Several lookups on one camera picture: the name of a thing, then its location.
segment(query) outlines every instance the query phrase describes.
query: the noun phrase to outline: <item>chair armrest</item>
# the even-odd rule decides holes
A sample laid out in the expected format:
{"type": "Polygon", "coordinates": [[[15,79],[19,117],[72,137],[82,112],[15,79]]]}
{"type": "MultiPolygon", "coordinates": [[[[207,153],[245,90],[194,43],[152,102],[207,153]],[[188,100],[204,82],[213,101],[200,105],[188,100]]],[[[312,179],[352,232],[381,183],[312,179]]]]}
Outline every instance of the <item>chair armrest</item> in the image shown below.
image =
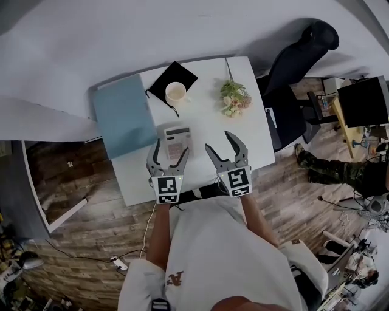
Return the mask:
{"type": "Polygon", "coordinates": [[[315,93],[313,92],[308,92],[307,93],[309,101],[312,104],[312,108],[314,109],[314,113],[317,117],[318,120],[321,120],[323,118],[323,113],[322,113],[322,108],[320,107],[317,97],[315,93]]]}
{"type": "Polygon", "coordinates": [[[282,148],[280,136],[278,136],[277,129],[275,128],[272,117],[270,116],[270,110],[265,108],[267,124],[269,125],[270,137],[272,139],[273,149],[278,150],[282,148]]]}

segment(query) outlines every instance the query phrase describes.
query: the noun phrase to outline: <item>light blue folder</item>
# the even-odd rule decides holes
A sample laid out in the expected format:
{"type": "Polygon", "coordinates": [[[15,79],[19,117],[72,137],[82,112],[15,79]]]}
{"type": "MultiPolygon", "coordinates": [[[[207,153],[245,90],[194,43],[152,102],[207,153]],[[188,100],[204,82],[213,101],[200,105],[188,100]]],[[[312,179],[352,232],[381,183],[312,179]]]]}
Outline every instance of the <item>light blue folder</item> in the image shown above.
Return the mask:
{"type": "Polygon", "coordinates": [[[110,159],[152,145],[157,140],[156,127],[139,75],[97,90],[93,94],[93,105],[110,159]]]}

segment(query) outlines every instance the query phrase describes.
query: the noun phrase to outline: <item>wooden floor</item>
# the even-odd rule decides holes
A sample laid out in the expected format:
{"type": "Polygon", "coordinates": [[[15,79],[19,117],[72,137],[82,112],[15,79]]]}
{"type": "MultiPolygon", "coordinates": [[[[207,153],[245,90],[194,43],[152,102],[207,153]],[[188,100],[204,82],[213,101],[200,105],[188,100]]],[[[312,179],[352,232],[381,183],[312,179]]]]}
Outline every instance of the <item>wooden floor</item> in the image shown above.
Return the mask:
{"type": "MultiPolygon", "coordinates": [[[[350,160],[346,144],[333,125],[323,126],[309,149],[326,159],[350,160]]],[[[344,238],[359,234],[365,221],[352,211],[340,221],[332,205],[352,195],[346,185],[313,185],[299,168],[293,148],[276,154],[276,163],[253,173],[253,193],[266,219],[281,241],[300,238],[317,252],[325,241],[323,230],[344,238]]],[[[88,204],[54,231],[51,243],[72,256],[108,260],[142,248],[146,222],[154,202],[125,207],[101,140],[88,143],[39,143],[28,150],[32,176],[49,222],[82,197],[88,204]]],[[[116,310],[124,277],[113,264],[88,259],[71,259],[46,241],[28,246],[45,261],[24,272],[24,279],[40,295],[69,297],[75,305],[90,310],[116,310]]],[[[139,252],[125,256],[130,263],[139,252]]]]}

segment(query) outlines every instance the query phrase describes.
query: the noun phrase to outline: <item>computer monitor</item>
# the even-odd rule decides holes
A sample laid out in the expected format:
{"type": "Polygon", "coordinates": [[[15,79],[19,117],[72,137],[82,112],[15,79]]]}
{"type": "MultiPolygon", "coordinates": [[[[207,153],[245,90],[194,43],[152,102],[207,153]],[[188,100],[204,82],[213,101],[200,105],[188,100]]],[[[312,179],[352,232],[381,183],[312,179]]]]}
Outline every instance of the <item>computer monitor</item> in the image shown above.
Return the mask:
{"type": "Polygon", "coordinates": [[[389,123],[389,91],[384,76],[342,87],[338,94],[349,128],[389,123]]]}

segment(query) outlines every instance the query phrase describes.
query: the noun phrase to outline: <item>camouflage pants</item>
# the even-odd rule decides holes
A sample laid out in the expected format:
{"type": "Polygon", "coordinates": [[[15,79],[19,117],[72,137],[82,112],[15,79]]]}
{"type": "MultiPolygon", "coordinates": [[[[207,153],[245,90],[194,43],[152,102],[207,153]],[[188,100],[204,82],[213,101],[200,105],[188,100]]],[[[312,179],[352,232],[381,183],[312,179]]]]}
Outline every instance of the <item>camouflage pants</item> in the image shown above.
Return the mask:
{"type": "Polygon", "coordinates": [[[360,193],[366,165],[364,163],[349,163],[338,160],[323,160],[316,158],[308,151],[298,155],[298,164],[309,169],[308,175],[312,183],[333,185],[346,183],[360,193]]]}

